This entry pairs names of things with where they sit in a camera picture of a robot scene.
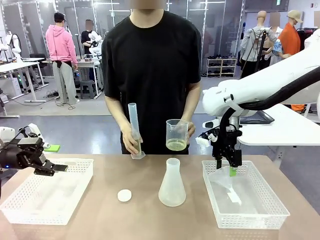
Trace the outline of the person's right hand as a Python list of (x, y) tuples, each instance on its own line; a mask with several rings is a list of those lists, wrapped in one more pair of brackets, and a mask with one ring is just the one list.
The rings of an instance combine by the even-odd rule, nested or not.
[(130, 124), (125, 124), (121, 128), (122, 133), (122, 141), (124, 143), (125, 148), (132, 155), (139, 155), (140, 150), (137, 149), (139, 143), (143, 142), (143, 139), (134, 139), (132, 136), (132, 128)]

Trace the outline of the person's left hand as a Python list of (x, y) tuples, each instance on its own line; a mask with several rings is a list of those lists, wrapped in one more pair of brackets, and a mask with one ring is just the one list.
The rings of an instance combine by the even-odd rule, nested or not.
[(175, 142), (179, 145), (189, 145), (190, 138), (195, 133), (196, 127), (193, 122), (189, 120), (179, 119), (175, 127)]

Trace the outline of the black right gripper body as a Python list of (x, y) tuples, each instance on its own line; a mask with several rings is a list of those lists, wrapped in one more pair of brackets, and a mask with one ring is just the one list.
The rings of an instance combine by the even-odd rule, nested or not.
[(217, 130), (217, 141), (212, 142), (212, 156), (216, 159), (219, 157), (228, 159), (228, 153), (236, 150), (237, 138), (242, 135), (240, 130), (223, 131)]

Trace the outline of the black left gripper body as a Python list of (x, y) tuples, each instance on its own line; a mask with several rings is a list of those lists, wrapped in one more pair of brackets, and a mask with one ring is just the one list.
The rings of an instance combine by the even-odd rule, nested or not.
[(0, 151), (0, 167), (22, 170), (44, 166), (47, 159), (43, 147), (34, 144), (9, 144)]

